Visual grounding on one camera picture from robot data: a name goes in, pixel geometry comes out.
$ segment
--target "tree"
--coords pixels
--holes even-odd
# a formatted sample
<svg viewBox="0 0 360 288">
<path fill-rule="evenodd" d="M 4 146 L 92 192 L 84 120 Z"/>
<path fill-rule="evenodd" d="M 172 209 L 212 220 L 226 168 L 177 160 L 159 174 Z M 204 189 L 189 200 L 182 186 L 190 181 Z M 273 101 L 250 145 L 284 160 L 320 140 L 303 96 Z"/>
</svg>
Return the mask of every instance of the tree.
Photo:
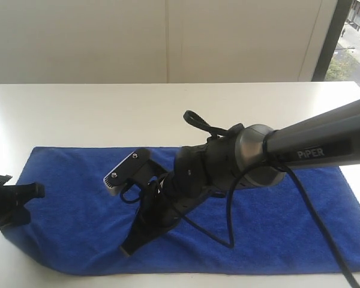
<svg viewBox="0 0 360 288">
<path fill-rule="evenodd" d="M 356 60 L 348 51 L 332 57 L 325 81 L 345 81 L 355 69 Z"/>
</svg>

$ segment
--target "white wall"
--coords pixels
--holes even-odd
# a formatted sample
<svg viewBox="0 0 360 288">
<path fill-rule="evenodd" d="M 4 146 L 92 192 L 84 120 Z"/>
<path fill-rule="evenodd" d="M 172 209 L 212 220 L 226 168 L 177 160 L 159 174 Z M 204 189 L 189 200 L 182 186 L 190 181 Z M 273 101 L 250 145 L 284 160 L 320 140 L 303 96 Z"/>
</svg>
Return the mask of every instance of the white wall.
<svg viewBox="0 0 360 288">
<path fill-rule="evenodd" d="M 336 0 L 0 0 L 0 83 L 310 80 Z"/>
</svg>

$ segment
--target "white table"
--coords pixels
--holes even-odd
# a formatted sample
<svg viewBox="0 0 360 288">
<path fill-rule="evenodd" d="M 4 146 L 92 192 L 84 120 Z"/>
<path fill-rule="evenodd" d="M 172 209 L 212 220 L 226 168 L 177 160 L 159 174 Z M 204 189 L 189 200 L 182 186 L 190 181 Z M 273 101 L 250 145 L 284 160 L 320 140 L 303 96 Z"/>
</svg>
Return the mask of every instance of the white table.
<svg viewBox="0 0 360 288">
<path fill-rule="evenodd" d="M 353 82 L 150 85 L 0 85 L 0 173 L 19 177 L 34 146 L 181 146 L 205 142 L 191 109 L 229 128 L 283 128 L 360 99 Z M 360 166 L 343 172 L 360 201 Z M 356 275 L 360 282 L 360 273 Z M 74 277 L 42 267 L 0 234 L 1 287 L 348 287 L 340 274 Z"/>
</svg>

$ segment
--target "blue towel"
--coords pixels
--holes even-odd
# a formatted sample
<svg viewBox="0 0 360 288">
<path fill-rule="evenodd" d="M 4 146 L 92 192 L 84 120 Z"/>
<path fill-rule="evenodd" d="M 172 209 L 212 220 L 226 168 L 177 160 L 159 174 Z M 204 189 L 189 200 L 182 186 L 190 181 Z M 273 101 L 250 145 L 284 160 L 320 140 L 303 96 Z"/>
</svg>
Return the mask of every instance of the blue towel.
<svg viewBox="0 0 360 288">
<path fill-rule="evenodd" d="M 76 275 L 202 272 L 304 274 L 338 272 L 326 242 L 289 177 L 272 188 L 237 191 L 232 218 L 236 245 L 228 249 L 182 221 L 127 258 L 118 249 L 138 203 L 112 197 L 103 177 L 135 148 L 33 150 L 18 184 L 40 182 L 46 197 L 26 207 L 29 225 L 4 236 L 36 261 Z M 178 148 L 151 148 L 171 169 Z M 353 271 L 360 271 L 360 205 L 339 168 L 297 171 Z M 189 214 L 227 238 L 225 199 L 210 198 Z"/>
</svg>

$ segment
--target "blue microfiber cloth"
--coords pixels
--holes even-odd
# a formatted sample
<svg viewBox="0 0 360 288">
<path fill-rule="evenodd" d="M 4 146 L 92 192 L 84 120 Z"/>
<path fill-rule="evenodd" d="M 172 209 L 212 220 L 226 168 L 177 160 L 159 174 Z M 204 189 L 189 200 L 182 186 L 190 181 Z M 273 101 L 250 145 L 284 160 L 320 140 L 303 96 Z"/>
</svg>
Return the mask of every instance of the blue microfiber cloth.
<svg viewBox="0 0 360 288">
<path fill-rule="evenodd" d="M 26 204 L 29 225 L 3 229 L 4 236 L 36 261 L 77 275 L 202 272 L 303 274 L 339 272 L 323 236 L 288 176 L 271 188 L 235 193 L 236 245 L 228 249 L 182 221 L 127 258 L 118 249 L 138 203 L 112 197 L 103 177 L 135 148 L 33 150 L 18 184 L 40 182 L 46 197 Z M 178 148 L 151 148 L 172 169 Z M 330 229 L 351 270 L 360 271 L 360 205 L 339 168 L 296 172 Z M 130 198 L 137 189 L 129 192 Z M 225 199 L 210 198 L 189 214 L 227 238 Z"/>
</svg>

